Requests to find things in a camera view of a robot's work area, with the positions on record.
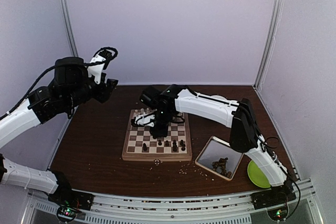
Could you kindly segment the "metal tray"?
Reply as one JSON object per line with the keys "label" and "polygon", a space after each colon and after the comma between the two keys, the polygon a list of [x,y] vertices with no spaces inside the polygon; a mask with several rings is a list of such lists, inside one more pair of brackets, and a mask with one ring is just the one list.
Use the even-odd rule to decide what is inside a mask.
{"label": "metal tray", "polygon": [[[195,164],[226,181],[231,181],[238,170],[243,156],[243,153],[233,150],[227,141],[211,136],[196,158]],[[226,169],[232,172],[231,178],[224,177],[212,170],[212,162],[225,157],[228,157]]]}

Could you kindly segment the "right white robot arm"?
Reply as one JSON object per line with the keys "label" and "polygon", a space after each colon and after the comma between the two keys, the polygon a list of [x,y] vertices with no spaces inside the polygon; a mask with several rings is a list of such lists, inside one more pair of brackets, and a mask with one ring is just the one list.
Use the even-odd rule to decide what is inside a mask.
{"label": "right white robot arm", "polygon": [[205,95],[189,86],[172,84],[164,91],[149,86],[140,101],[152,109],[132,119],[133,126],[148,126],[153,138],[166,137],[168,124],[179,113],[206,118],[230,129],[231,149],[247,155],[267,177],[271,187],[269,199],[279,204],[289,196],[287,170],[262,135],[248,99],[227,100],[219,95]]}

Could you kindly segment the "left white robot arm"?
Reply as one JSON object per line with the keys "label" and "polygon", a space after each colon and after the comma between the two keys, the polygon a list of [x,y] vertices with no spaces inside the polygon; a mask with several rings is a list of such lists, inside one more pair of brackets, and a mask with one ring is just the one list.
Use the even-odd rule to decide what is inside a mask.
{"label": "left white robot arm", "polygon": [[[38,77],[40,80],[53,71],[50,84],[39,88],[31,86],[14,107],[1,116],[1,147],[59,114],[72,118],[75,108],[90,99],[100,103],[109,100],[118,81],[107,79],[103,71],[115,57],[104,50],[95,54],[89,63],[78,57],[58,59]],[[64,205],[71,205],[76,199],[62,173],[19,165],[4,156],[1,157],[1,184],[55,194]]]}

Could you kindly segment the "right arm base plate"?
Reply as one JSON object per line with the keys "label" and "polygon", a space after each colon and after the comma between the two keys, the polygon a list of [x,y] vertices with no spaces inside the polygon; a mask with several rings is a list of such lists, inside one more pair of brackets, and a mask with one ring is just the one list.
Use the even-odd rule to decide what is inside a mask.
{"label": "right arm base plate", "polygon": [[255,210],[285,204],[296,198],[295,193],[286,193],[276,190],[264,190],[251,194],[251,200]]}

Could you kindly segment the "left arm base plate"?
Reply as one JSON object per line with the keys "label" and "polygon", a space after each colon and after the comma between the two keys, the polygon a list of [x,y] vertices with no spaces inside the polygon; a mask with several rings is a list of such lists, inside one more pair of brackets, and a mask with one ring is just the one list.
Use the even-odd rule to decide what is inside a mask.
{"label": "left arm base plate", "polygon": [[75,210],[90,210],[94,195],[79,191],[72,191],[69,194],[48,194],[48,200],[59,206],[70,207]]}

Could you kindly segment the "wooden chess board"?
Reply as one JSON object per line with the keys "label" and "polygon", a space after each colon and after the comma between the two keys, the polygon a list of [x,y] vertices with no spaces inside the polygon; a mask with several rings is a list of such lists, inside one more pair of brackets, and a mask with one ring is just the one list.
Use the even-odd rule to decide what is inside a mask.
{"label": "wooden chess board", "polygon": [[154,139],[150,128],[128,123],[122,159],[137,162],[182,162],[192,160],[188,115],[180,113],[176,123],[169,123],[167,137]]}

